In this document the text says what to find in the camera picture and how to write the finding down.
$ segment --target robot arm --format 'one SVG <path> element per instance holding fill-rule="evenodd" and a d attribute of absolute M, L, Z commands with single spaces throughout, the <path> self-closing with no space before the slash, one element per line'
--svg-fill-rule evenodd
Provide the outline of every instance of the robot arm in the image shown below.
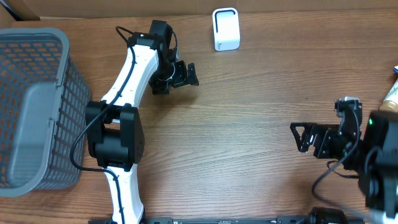
<path fill-rule="evenodd" d="M 335 103 L 335 111 L 342 118 L 340 124 L 292 123 L 290 128 L 297 149 L 307 152 L 313 145 L 313 155 L 318 159 L 344 159 L 344 169 L 358 173 L 358 185 L 366 196 L 366 206 L 380 211 L 385 220 L 395 219 L 398 217 L 398 114 L 372 111 L 363 141 L 359 141 L 349 156 L 348 149 L 361 135 L 355 128 L 354 114 L 361 125 L 362 103 L 357 98 L 341 98 Z M 297 127 L 304 127 L 301 135 Z"/>
<path fill-rule="evenodd" d="M 112 88 L 101 102 L 90 101 L 86 107 L 86 123 L 89 124 L 106 106 L 111 106 L 87 132 L 88 150 L 99 166 L 118 176 L 124 220 L 128 224 L 139 224 L 144 215 L 138 191 L 137 164 L 143 155 L 145 138 L 138 107 L 147 84 L 153 94 L 168 94 L 169 86 L 199 85 L 194 64 L 188 65 L 187 70 L 184 61 L 176 62 L 177 46 L 169 49 L 172 32 L 166 22 L 152 21 L 149 34 L 133 33 L 127 42 L 126 61 Z M 132 67 L 130 47 L 135 54 L 134 69 L 121 96 L 113 105 L 108 105 L 121 89 Z M 120 123 L 120 130 L 105 128 L 104 124 L 112 122 Z M 122 224 L 115 180 L 109 173 L 106 177 L 114 208 L 112 220 L 108 222 Z"/>

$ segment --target basket mesh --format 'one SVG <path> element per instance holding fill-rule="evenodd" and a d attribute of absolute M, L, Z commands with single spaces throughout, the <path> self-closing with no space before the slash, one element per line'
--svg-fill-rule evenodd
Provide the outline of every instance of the basket mesh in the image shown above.
<path fill-rule="evenodd" d="M 0 40 L 0 190 L 24 185 L 36 175 L 33 168 L 23 170 L 23 177 L 10 183 L 12 144 L 24 93 L 39 82 L 56 82 L 62 56 L 62 44 L 57 38 L 27 35 L 26 40 Z M 36 186 L 40 189 L 61 189 L 78 180 L 79 171 L 69 161 L 70 146 L 85 125 L 84 109 L 90 91 L 71 58 L 68 57 L 65 78 L 58 88 L 62 91 L 58 118 L 50 152 L 49 166 Z M 83 141 L 75 151 L 78 164 L 82 160 Z"/>

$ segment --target gray plastic basket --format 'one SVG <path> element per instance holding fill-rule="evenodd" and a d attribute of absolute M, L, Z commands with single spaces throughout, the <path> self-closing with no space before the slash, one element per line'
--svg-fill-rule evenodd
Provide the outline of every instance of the gray plastic basket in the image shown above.
<path fill-rule="evenodd" d="M 0 196 L 75 184 L 90 91 L 53 28 L 0 30 Z M 82 161 L 84 139 L 75 151 Z"/>

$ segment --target wooden table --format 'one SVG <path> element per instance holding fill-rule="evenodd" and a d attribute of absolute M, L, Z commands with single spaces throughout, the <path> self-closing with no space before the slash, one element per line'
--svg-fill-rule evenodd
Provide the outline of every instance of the wooden table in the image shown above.
<path fill-rule="evenodd" d="M 215 52 L 211 16 L 15 22 L 57 27 L 94 100 L 111 87 L 126 58 L 115 26 L 147 32 L 153 19 L 177 33 L 182 58 L 200 86 L 144 94 L 146 136 L 138 168 L 148 217 L 263 218 L 327 206 L 311 195 L 326 161 L 297 151 L 289 125 L 339 123 L 334 101 L 362 99 L 364 121 L 396 77 L 398 10 L 240 14 L 241 46 Z M 87 151 L 84 165 L 96 167 Z M 332 174 L 318 191 L 366 211 L 357 181 Z M 86 223 L 113 212 L 104 174 L 83 172 L 65 190 L 0 199 L 0 223 Z"/>

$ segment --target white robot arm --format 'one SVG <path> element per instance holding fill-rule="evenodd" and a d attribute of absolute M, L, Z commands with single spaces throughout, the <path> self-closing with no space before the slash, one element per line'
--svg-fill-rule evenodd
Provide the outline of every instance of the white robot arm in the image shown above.
<path fill-rule="evenodd" d="M 124 63 L 124 66 L 112 88 L 106 95 L 104 95 L 101 101 L 105 100 L 107 103 L 112 101 L 116 96 L 116 93 L 119 91 L 122 83 L 125 81 L 132 65 L 132 52 L 130 48 L 127 49 L 126 62 Z M 130 104 L 133 107 L 138 108 L 149 78 L 154 74 L 159 66 L 159 58 L 157 51 L 150 49 L 148 46 L 135 45 L 133 49 L 136 53 L 136 65 L 126 87 L 124 87 L 121 97 L 118 98 L 118 100 L 115 102 L 115 105 L 124 106 L 125 104 Z M 118 180 L 122 195 L 124 219 L 126 220 L 126 223 L 139 224 L 142 214 L 144 213 L 144 205 L 139 197 L 137 164 L 133 164 L 129 172 L 126 172 L 120 167 L 109 166 L 107 169 L 113 171 L 119 177 Z M 108 179 L 109 188 L 111 189 L 112 195 L 112 221 L 116 223 L 122 223 L 121 213 L 119 212 L 116 183 L 113 180 L 112 175 L 108 173 L 105 174 Z"/>
<path fill-rule="evenodd" d="M 132 33 L 126 41 L 126 61 L 115 83 L 101 102 L 90 101 L 86 107 L 86 123 L 89 124 L 110 106 L 101 120 L 94 121 L 87 132 L 87 139 L 89 153 L 97 159 L 98 165 L 118 177 L 120 198 L 116 181 L 105 172 L 114 208 L 111 223 L 139 224 L 144 215 L 138 191 L 137 164 L 143 154 L 145 139 L 138 107 L 147 84 L 153 94 L 168 94 L 169 86 L 199 85 L 194 64 L 188 65 L 187 70 L 184 61 L 176 62 L 177 46 L 169 49 L 172 34 L 171 27 L 164 21 L 152 21 L 149 34 Z M 134 59 L 134 68 L 129 76 Z M 115 101 L 128 77 L 126 86 Z M 105 128 L 105 123 L 112 122 L 120 123 L 120 130 Z"/>

